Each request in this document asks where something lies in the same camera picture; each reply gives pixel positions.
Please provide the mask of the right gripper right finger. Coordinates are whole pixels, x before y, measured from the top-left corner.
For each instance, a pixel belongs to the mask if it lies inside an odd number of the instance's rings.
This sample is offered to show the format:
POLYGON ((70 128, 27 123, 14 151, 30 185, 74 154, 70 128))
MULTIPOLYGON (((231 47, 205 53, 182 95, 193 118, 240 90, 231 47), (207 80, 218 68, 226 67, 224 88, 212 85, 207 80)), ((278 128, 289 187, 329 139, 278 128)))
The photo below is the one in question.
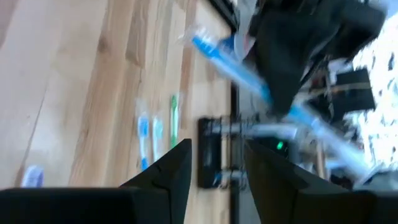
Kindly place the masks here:
POLYGON ((296 166, 256 141, 248 141, 245 163, 263 224, 341 223, 353 204, 353 196, 345 189, 296 166))

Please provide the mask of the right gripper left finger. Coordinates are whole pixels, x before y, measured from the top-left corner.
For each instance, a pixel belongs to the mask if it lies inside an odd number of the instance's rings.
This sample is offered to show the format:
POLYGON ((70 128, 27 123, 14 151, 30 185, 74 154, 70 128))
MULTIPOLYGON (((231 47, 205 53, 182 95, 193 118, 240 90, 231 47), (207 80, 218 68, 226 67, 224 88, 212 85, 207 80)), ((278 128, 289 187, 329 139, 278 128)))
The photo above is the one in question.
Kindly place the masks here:
POLYGON ((129 203, 120 224, 183 224, 192 176, 192 140, 184 139, 121 185, 129 203))

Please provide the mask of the green toothbrush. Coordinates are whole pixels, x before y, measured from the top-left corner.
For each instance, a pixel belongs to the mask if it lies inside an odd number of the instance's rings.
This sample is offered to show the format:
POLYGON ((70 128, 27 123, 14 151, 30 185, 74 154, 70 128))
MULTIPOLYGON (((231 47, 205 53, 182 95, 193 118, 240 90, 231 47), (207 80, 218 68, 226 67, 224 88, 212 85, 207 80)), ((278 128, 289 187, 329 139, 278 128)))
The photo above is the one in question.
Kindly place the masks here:
POLYGON ((179 104, 180 94, 172 95, 170 101, 170 147, 173 148, 178 143, 179 131, 179 104))

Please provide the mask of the purple white toothbrush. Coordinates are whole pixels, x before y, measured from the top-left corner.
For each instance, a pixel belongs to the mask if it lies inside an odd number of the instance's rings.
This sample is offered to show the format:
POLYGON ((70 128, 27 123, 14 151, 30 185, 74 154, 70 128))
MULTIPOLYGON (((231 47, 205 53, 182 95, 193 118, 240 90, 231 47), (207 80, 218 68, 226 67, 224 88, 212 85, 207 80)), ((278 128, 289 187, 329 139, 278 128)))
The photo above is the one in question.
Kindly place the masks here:
POLYGON ((40 166, 29 166, 24 172, 22 188, 40 188, 44 183, 44 170, 40 166))

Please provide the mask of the teal toothbrush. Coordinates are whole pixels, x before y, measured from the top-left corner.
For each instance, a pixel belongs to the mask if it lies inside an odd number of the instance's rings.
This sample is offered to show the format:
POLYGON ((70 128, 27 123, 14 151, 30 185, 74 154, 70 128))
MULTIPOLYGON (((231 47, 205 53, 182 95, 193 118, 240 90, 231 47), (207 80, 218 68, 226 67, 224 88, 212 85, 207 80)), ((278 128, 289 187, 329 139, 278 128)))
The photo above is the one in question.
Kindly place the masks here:
POLYGON ((155 162, 164 154, 164 122, 161 113, 152 118, 152 148, 155 162))

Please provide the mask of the blue toothbrush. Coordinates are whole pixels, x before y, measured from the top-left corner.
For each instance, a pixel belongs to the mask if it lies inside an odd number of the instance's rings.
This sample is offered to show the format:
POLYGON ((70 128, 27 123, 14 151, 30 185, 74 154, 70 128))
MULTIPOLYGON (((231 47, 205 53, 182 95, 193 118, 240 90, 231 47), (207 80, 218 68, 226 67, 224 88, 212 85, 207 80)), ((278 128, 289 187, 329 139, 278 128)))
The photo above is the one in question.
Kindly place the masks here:
MULTIPOLYGON (((224 76, 258 95, 265 103, 273 102, 267 83, 256 72, 219 47, 217 40, 204 27, 189 28, 179 37, 179 41, 191 44, 224 76)), ((343 168, 354 177, 356 185, 365 183, 379 171, 379 164, 368 162, 358 147, 345 140, 337 130, 304 104, 294 102, 284 117, 298 126, 305 126, 317 140, 325 143, 326 151, 343 163, 343 168)))
POLYGON ((148 167, 146 142, 149 137, 149 118, 146 110, 146 104, 139 98, 136 100, 136 116, 139 154, 141 157, 141 171, 144 171, 148 167))

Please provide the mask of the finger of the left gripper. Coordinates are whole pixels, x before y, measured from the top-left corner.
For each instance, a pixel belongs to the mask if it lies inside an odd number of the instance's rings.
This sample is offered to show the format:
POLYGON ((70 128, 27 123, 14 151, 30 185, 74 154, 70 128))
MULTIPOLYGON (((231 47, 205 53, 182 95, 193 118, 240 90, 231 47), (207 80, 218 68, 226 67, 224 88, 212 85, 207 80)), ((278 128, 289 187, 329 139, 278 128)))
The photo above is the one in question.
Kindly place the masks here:
POLYGON ((265 13, 258 26, 254 53, 275 114, 284 116, 289 112, 309 60, 325 48, 339 28, 335 22, 312 16, 265 13))
POLYGON ((342 1, 335 11, 340 28, 331 47, 333 58, 353 57, 372 42, 381 32, 386 10, 377 4, 342 1))

